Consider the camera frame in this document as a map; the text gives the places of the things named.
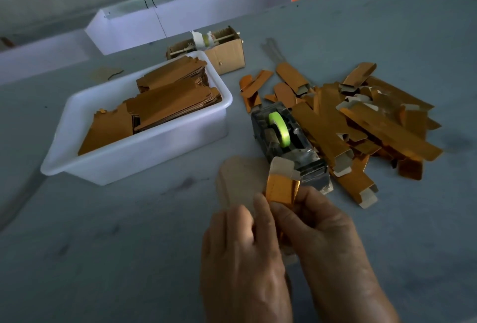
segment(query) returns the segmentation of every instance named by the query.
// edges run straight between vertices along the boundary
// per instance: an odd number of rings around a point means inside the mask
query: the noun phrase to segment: person's right hand
[[[294,212],[274,202],[271,211],[300,258],[325,322],[399,322],[348,215],[309,186],[300,187]]]

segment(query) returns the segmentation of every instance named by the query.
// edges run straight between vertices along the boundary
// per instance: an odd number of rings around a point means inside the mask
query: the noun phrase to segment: hand
[[[300,258],[325,322],[399,322],[349,216],[308,186],[300,187],[294,211],[277,203],[271,211]]]
[[[212,216],[202,242],[200,290],[209,323],[292,322],[285,267],[265,197]]]

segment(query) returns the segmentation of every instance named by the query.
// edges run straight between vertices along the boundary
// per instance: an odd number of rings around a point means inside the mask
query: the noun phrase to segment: finger
[[[243,205],[234,205],[227,212],[227,246],[253,244],[253,217]]]
[[[270,209],[278,227],[290,239],[293,246],[300,244],[303,237],[312,230],[288,207],[278,204],[277,202],[272,202]]]
[[[312,214],[316,225],[327,218],[344,214],[343,211],[312,186],[301,186],[295,203],[304,205]]]
[[[277,228],[270,211],[270,205],[263,194],[255,194],[255,240],[258,247],[264,251],[279,251]]]
[[[227,213],[222,210],[210,219],[210,253],[219,256],[225,253],[227,244]]]
[[[210,230],[207,229],[202,237],[202,259],[205,259],[210,254]]]

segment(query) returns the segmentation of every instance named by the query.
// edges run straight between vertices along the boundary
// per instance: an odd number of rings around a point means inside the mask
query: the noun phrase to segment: tabletop
[[[233,155],[261,156],[239,79],[273,62],[273,37],[313,84],[342,80],[359,62],[436,106],[443,127],[428,140],[444,154],[422,181],[372,160],[377,204],[355,205],[341,187],[329,197],[355,220],[381,285],[404,322],[457,323],[477,315],[477,0],[300,0],[204,28],[232,25],[246,67],[222,76],[234,101],[226,138],[110,185],[39,165],[64,103],[95,84],[98,67],[132,73],[165,59],[187,35],[145,44],[0,87],[0,316],[5,322],[202,322],[199,256],[219,209],[214,180]],[[270,93],[274,75],[260,90]],[[297,322],[315,322],[299,264],[288,268]]]

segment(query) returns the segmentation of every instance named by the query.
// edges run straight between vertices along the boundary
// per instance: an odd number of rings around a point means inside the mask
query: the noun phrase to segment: neon green tape core
[[[280,140],[280,146],[290,146],[290,134],[288,133],[287,125],[285,124],[285,121],[283,121],[283,117],[278,112],[272,112],[269,114],[269,124],[275,125],[280,132],[280,136],[277,136]]]

